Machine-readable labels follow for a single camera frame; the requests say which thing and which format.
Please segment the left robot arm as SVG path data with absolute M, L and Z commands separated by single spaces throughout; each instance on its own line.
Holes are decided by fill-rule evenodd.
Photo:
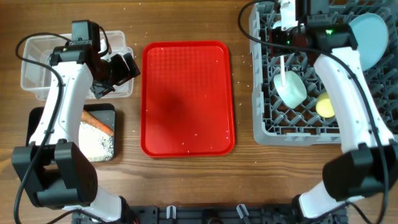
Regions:
M 55 47 L 45 68 L 52 83 L 39 124 L 25 146 L 14 148 L 12 165 L 21 180 L 14 220 L 26 194 L 35 207 L 77 213 L 99 223 L 137 223 L 126 199 L 98 185 L 96 169 L 78 147 L 86 96 L 101 98 L 137 77 L 131 54 L 112 54 L 104 29 L 73 21 L 72 36 Z

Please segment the large light blue plate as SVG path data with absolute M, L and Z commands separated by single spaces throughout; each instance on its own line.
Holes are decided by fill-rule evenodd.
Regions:
M 387 49 L 387 25 L 382 17 L 373 13 L 362 14 L 349 25 L 358 43 L 361 68 L 369 70 L 380 61 Z

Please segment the carrot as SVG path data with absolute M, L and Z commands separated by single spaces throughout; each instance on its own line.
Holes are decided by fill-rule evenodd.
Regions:
M 84 123 L 89 124 L 90 126 L 99 129 L 100 131 L 104 132 L 105 134 L 107 134 L 108 136 L 114 137 L 114 131 L 109 128 L 107 125 L 105 125 L 104 123 L 102 123 L 100 120 L 98 120 L 97 118 L 95 118 L 91 113 L 89 113 L 86 110 L 83 110 L 82 114 L 81 114 L 81 120 Z

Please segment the white rice pile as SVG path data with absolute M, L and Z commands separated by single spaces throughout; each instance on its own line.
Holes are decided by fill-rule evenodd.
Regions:
M 90 162 L 109 161 L 114 156 L 114 139 L 93 126 L 81 122 L 78 145 Z

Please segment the white plastic spoon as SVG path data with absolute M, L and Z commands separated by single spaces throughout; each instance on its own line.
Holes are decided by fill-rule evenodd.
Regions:
M 285 81 L 285 60 L 284 56 L 280 56 L 280 85 L 281 87 L 285 87 L 286 81 Z

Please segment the yellow cup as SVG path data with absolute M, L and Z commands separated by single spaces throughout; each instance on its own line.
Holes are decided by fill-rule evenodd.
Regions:
M 322 118 L 331 118 L 335 115 L 327 92 L 323 92 L 318 96 L 315 109 Z

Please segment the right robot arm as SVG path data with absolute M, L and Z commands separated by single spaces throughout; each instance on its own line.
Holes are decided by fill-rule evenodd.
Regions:
M 330 97 L 343 152 L 325 164 L 322 181 L 298 198 L 302 215 L 316 219 L 362 198 L 387 195 L 397 180 L 397 143 L 364 77 L 386 50 L 386 23 L 366 13 L 339 24 L 328 1 L 280 1 L 279 7 L 274 54 L 315 57 L 312 65 Z

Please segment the green bowl of rice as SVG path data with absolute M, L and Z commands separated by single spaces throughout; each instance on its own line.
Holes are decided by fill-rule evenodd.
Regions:
M 295 72 L 285 72 L 284 85 L 281 74 L 275 75 L 273 81 L 278 95 L 287 107 L 296 108 L 307 98 L 307 89 L 301 77 Z

